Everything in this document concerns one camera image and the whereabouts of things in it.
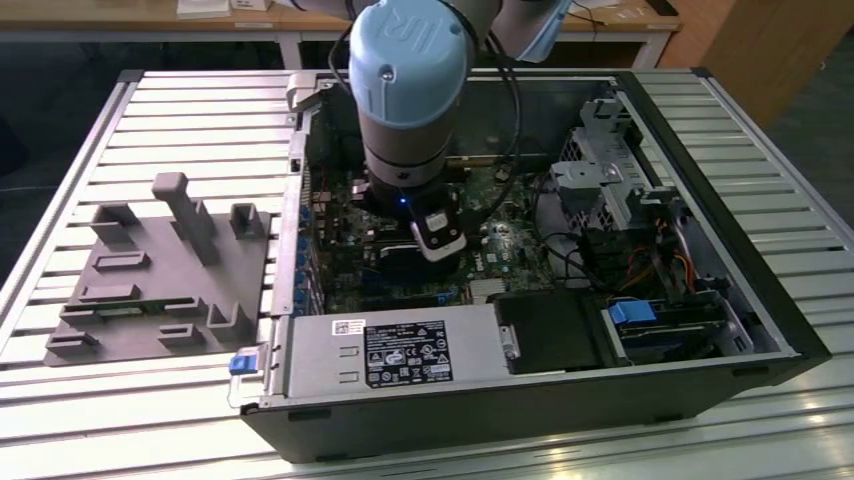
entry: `wooden table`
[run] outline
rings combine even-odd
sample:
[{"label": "wooden table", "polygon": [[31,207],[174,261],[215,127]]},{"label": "wooden table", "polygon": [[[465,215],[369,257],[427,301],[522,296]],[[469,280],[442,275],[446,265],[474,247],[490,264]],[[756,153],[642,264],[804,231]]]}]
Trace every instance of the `wooden table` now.
[{"label": "wooden table", "polygon": [[[347,22],[274,4],[269,11],[232,10],[231,17],[179,20],[178,0],[0,0],[0,41],[11,42],[230,42],[273,41],[285,66],[303,68],[299,43],[335,40]],[[678,17],[655,14],[645,0],[569,17],[559,42],[633,42],[638,68],[658,63]]]}]

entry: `circuit board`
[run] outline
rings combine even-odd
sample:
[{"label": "circuit board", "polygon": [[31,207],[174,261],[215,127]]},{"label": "circuit board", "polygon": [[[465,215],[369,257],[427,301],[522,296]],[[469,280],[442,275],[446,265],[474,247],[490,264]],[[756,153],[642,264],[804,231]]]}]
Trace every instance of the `circuit board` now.
[{"label": "circuit board", "polygon": [[[486,208],[505,187],[502,175],[494,166],[473,168],[466,181],[451,184],[463,208]],[[350,176],[325,178],[323,187],[327,181],[329,188],[315,194],[314,204],[326,313],[483,303],[483,286],[499,293],[502,288],[537,290],[554,285],[531,230],[527,182],[515,182],[501,208],[467,238],[469,247],[453,264],[435,265],[425,263],[417,253],[406,225],[350,204]],[[394,275],[382,268],[390,254],[409,255],[409,262],[398,261],[405,265]]]}]

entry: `sticker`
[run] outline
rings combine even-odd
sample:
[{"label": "sticker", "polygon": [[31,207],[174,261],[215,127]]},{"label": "sticker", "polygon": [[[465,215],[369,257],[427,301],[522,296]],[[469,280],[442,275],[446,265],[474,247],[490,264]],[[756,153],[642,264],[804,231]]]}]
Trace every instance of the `sticker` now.
[{"label": "sticker", "polygon": [[362,335],[365,320],[335,320],[333,322],[333,335]]},{"label": "sticker", "polygon": [[363,325],[362,330],[369,387],[401,387],[454,380],[445,321]]}]

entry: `blue tab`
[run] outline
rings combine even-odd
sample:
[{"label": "blue tab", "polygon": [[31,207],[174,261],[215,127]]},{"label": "blue tab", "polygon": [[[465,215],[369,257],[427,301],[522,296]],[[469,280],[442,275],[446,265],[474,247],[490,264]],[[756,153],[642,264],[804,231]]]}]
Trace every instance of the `blue tab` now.
[{"label": "blue tab", "polygon": [[655,311],[653,310],[650,302],[646,300],[617,302],[609,307],[609,313],[611,314],[611,320],[614,320],[615,325],[654,322],[657,320]]},{"label": "blue tab", "polygon": [[232,375],[258,373],[258,355],[235,355],[231,357],[228,373]]}]

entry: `aluminum extrusion table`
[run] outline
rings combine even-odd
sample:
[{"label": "aluminum extrusion table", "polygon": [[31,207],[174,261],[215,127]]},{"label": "aluminum extrusion table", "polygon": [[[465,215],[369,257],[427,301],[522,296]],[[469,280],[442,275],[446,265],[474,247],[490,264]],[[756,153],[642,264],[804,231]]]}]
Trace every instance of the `aluminum extrusion table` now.
[{"label": "aluminum extrusion table", "polygon": [[[854,233],[718,83],[689,71],[638,72],[638,78],[834,353],[793,381],[655,426],[291,465],[228,404],[231,355],[43,367],[47,336],[95,243],[87,224],[99,203],[130,202],[138,216],[167,214],[150,181],[178,169],[211,213],[254,202],[278,214],[293,131],[287,78],[289,72],[270,71],[147,72],[116,85],[0,292],[2,478],[756,479],[852,473]],[[654,152],[647,155],[655,164]],[[667,181],[661,165],[658,173]],[[279,226],[275,218],[262,315],[271,305]],[[243,388],[258,392],[261,377]]]}]

